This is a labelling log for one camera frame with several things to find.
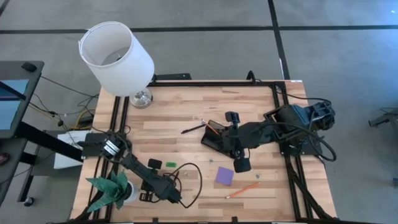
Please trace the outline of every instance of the green object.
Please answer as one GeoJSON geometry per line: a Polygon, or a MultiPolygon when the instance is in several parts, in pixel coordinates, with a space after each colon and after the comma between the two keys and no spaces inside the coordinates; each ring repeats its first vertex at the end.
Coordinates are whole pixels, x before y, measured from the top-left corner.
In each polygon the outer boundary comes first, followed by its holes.
{"type": "Polygon", "coordinates": [[[177,164],[175,162],[166,162],[166,167],[176,167],[177,164]]]}
{"type": "Polygon", "coordinates": [[[116,208],[120,209],[123,206],[124,199],[127,194],[127,177],[124,171],[116,175],[113,171],[111,179],[105,178],[86,178],[86,180],[93,184],[99,191],[104,192],[102,197],[96,202],[92,203],[87,212],[92,212],[102,208],[103,206],[116,202],[116,208]]]}

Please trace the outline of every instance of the chair wheel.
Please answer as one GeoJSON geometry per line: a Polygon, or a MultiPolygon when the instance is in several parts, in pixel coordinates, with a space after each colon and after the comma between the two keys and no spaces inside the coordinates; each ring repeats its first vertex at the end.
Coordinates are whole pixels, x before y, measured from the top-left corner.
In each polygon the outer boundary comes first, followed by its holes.
{"type": "Polygon", "coordinates": [[[24,205],[25,205],[25,207],[29,207],[29,206],[33,205],[34,202],[35,202],[34,198],[26,197],[24,205]]]}

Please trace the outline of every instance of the small green block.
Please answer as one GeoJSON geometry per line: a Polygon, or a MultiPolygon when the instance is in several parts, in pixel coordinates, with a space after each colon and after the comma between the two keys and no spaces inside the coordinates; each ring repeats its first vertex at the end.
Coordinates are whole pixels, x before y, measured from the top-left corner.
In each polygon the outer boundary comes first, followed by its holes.
{"type": "Polygon", "coordinates": [[[175,162],[166,162],[166,167],[176,167],[177,164],[175,162]]]}

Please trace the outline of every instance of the wooden table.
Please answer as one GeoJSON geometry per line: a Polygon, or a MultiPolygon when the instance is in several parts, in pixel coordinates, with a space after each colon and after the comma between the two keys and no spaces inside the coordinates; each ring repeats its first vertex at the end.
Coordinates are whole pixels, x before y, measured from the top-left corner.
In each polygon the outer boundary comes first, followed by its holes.
{"type": "MultiPolygon", "coordinates": [[[[286,81],[285,84],[287,93],[305,97],[302,82],[286,81]]],[[[126,124],[131,127],[128,138],[132,141],[134,155],[145,165],[150,158],[162,160],[161,172],[173,171],[165,167],[166,162],[176,162],[177,166],[193,162],[203,174],[203,189],[196,203],[189,209],[168,201],[145,203],[136,200],[125,204],[120,210],[114,206],[112,222],[151,222],[154,217],[159,218],[160,222],[230,222],[234,216],[240,222],[294,220],[285,162],[276,143],[251,150],[252,170],[235,173],[232,186],[224,186],[215,182],[217,170],[220,166],[233,170],[233,160],[200,144],[204,129],[180,134],[184,129],[199,125],[201,118],[228,124],[224,116],[226,111],[238,112],[242,124],[264,120],[262,115],[274,109],[269,87],[190,86],[152,87],[150,90],[154,96],[152,105],[144,110],[137,110],[131,105],[128,109],[126,124]],[[259,181],[261,184],[257,188],[235,198],[225,199],[227,195],[259,181]]],[[[114,96],[101,90],[94,127],[108,129],[113,102],[114,96]]],[[[306,100],[291,97],[289,103],[307,105],[306,100]]],[[[85,178],[93,177],[96,160],[97,158],[89,158],[84,161],[71,218],[79,215],[87,206],[91,184],[85,178]]],[[[327,213],[336,216],[323,164],[314,156],[302,156],[302,160],[309,191],[327,213]]],[[[141,186],[142,180],[135,174],[130,171],[126,174],[130,181],[141,186]]],[[[182,200],[188,204],[198,193],[198,171],[193,166],[186,166],[180,172],[180,178],[182,200]]],[[[301,216],[305,217],[302,194],[299,190],[297,194],[301,216]]]]}

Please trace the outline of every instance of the lamp base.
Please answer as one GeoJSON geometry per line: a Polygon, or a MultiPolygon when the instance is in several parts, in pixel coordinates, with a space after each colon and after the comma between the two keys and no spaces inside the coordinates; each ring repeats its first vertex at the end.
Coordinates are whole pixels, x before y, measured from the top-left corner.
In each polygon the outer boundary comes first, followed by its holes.
{"type": "Polygon", "coordinates": [[[134,96],[130,96],[130,103],[137,109],[144,109],[152,103],[152,99],[152,93],[148,88],[145,88],[134,96]]]}

